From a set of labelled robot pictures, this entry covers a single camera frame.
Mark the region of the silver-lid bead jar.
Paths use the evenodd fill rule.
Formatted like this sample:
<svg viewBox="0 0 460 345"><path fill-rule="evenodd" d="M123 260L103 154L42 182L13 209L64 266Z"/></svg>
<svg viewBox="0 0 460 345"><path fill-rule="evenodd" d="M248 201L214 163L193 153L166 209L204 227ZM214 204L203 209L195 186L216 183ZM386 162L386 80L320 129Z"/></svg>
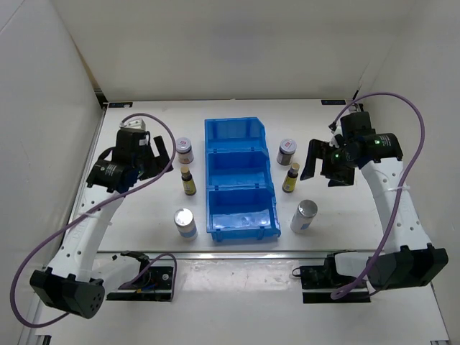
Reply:
<svg viewBox="0 0 460 345"><path fill-rule="evenodd" d="M290 222L290 229L297 234L305 233L317 213L318 206L314 201L302 200Z"/></svg>
<svg viewBox="0 0 460 345"><path fill-rule="evenodd" d="M188 208L180 208L174 214L174 222L179 232L179 235L186 241L193 241L197 235L193 213Z"/></svg>

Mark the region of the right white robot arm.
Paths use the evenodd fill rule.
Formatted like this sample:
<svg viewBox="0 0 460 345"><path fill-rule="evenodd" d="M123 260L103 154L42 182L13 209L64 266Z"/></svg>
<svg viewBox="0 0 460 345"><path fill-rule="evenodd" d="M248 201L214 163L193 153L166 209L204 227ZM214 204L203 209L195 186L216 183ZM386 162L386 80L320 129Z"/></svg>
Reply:
<svg viewBox="0 0 460 345"><path fill-rule="evenodd" d="M448 264L444 248L436 248L423 229L405 179L410 165L393 133L377 133L368 112L355 112L331 124L331 141L312 139L300 176L314 176L321 160L321 175L331 187L354 184L360 170L374 199L383 230L377 255L364 258L333 254L323 268L323 280L331 287L349 277L367 280L375 290L423 287Z"/></svg>

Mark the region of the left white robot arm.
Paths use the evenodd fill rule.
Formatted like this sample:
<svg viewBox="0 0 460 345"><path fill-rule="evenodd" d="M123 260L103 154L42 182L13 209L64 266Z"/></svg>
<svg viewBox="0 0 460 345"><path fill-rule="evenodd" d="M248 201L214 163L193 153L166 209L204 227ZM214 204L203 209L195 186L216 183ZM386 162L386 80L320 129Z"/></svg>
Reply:
<svg viewBox="0 0 460 345"><path fill-rule="evenodd" d="M141 252L126 251L103 267L93 263L111 219L136 183L156 181L172 170L161 136L147 130L121 128L116 144L94 163L86 180L80 215L65 230L57 254L29 283L50 308L86 319L100 309L107 294L119 288L142 288L151 278L151 261Z"/></svg>

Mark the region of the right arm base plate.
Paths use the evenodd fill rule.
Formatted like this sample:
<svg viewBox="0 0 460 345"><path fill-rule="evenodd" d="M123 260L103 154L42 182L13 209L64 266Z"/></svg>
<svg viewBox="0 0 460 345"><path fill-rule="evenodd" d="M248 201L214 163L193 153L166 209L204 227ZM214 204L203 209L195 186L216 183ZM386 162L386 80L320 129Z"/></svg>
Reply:
<svg viewBox="0 0 460 345"><path fill-rule="evenodd" d="M345 297L338 300L331 298L336 288L341 288L354 281L354 277L326 274L324 266L299 266L291 272L292 277L300 278L304 304L332 304L332 303L370 303L369 290L365 281Z"/></svg>

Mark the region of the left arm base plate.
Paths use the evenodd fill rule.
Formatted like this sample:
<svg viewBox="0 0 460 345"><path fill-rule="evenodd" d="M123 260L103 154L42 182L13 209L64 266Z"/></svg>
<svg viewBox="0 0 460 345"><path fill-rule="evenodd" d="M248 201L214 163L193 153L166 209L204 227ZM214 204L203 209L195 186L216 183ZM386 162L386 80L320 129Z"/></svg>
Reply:
<svg viewBox="0 0 460 345"><path fill-rule="evenodd" d="M109 293L106 296L106 300L172 302L178 271L178 262L175 255L164 253L155 259L150 259L146 254L137 252L130 252L126 255L141 262L140 271L145 267L148 267L148 270L134 283Z"/></svg>

